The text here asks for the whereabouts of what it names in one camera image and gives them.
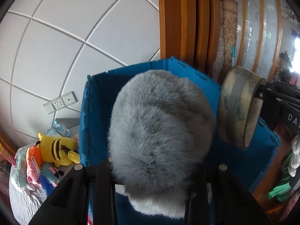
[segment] wall socket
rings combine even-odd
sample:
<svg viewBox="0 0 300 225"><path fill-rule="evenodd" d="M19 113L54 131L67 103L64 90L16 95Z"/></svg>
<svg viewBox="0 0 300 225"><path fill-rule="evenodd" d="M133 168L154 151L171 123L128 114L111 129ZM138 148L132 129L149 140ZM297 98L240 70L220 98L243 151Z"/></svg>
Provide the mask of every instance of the wall socket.
<svg viewBox="0 0 300 225"><path fill-rule="evenodd" d="M66 107L66 105L64 104L64 101L62 100L62 97L57 97L54 100L52 100L52 104L53 104L55 110L60 110L64 107Z"/></svg>
<svg viewBox="0 0 300 225"><path fill-rule="evenodd" d="M72 104L74 104L78 101L76 96L75 96L75 93L72 92L72 91L62 95L61 98L64 101L64 104L66 106L72 105Z"/></svg>
<svg viewBox="0 0 300 225"><path fill-rule="evenodd" d="M74 92L71 91L60 97L55 98L52 101L46 102L45 104L43 104L43 107L48 114L51 114L76 102L78 102L76 95Z"/></svg>

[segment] plastic bag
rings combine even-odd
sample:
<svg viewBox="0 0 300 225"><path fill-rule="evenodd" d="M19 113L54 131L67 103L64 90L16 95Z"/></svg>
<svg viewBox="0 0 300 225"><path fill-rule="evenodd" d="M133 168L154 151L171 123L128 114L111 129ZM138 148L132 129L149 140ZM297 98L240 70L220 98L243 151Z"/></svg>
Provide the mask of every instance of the plastic bag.
<svg viewBox="0 0 300 225"><path fill-rule="evenodd" d="M69 137L70 131L65 126L61 125L56 119L53 119L52 127L47 130L45 135L53 137Z"/></svg>
<svg viewBox="0 0 300 225"><path fill-rule="evenodd" d="M18 191L22 191L27 185L27 148L21 149L17 156L16 166L11 173L11 182Z"/></svg>

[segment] yellow plush toy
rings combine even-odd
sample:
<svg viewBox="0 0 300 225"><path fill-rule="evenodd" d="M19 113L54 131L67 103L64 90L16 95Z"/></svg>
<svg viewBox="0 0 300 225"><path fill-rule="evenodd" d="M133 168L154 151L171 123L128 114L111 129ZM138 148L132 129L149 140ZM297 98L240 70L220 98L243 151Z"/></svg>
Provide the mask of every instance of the yellow plush toy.
<svg viewBox="0 0 300 225"><path fill-rule="evenodd" d="M77 147L75 140L66 137L46 136L43 133L39 133L38 137L40 140L36 144L44 162L54 163L56 168L61 165L68 166L73 162L80 162L79 154L75 152Z"/></svg>

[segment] wooden frame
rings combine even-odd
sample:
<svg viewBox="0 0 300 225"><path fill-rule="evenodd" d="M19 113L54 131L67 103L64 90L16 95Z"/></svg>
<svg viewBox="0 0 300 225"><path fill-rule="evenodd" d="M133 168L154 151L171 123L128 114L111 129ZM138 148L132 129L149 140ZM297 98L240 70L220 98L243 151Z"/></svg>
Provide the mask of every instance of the wooden frame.
<svg viewBox="0 0 300 225"><path fill-rule="evenodd" d="M160 57L181 57L181 0L158 0Z"/></svg>
<svg viewBox="0 0 300 225"><path fill-rule="evenodd" d="M204 72L212 77L212 66L216 60L220 33L220 0L209 0L209 39Z"/></svg>
<svg viewBox="0 0 300 225"><path fill-rule="evenodd" d="M263 48L263 31L264 31L264 13L265 13L265 4L264 0L259 0L259 11L260 11L260 21L259 21L259 39L258 39L258 46L257 46L257 52L255 56L254 65L252 68L252 71L256 73L258 64L260 62L260 56Z"/></svg>
<svg viewBox="0 0 300 225"><path fill-rule="evenodd" d="M196 0L194 67L204 72L209 40L209 0Z"/></svg>
<svg viewBox="0 0 300 225"><path fill-rule="evenodd" d="M238 59L236 61L236 65L241 66L242 65L242 61L244 58L244 52L245 52L245 43L246 43L246 37L245 37L245 32L246 32L246 18L247 18L247 0L242 0L242 17L243 17L243 21L242 21L242 31L241 31L241 44L240 44L240 49L238 51Z"/></svg>
<svg viewBox="0 0 300 225"><path fill-rule="evenodd" d="M276 0L276 6L277 6L277 14L278 14L278 38L277 38L277 46L276 46L276 52L273 60L273 65L269 73L268 81L271 81L273 79L275 70L277 68L280 47L281 47L281 39L282 39L282 18L281 18L282 15L281 15L280 0Z"/></svg>
<svg viewBox="0 0 300 225"><path fill-rule="evenodd" d="M196 0L181 0L180 59L193 65L196 33Z"/></svg>
<svg viewBox="0 0 300 225"><path fill-rule="evenodd" d="M14 144L11 143L11 141L7 138L7 136L0 130L0 144L7 150L10 154L13 156L16 155L17 148L14 146Z"/></svg>

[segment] window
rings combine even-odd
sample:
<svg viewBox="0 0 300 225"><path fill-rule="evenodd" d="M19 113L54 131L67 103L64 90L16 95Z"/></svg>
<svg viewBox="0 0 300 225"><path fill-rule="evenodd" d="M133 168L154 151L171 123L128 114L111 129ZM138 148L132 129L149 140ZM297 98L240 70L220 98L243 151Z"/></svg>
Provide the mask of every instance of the window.
<svg viewBox="0 0 300 225"><path fill-rule="evenodd" d="M292 66L293 67L291 68L291 73L300 73L300 39L298 37L295 39L295 53L293 57Z"/></svg>

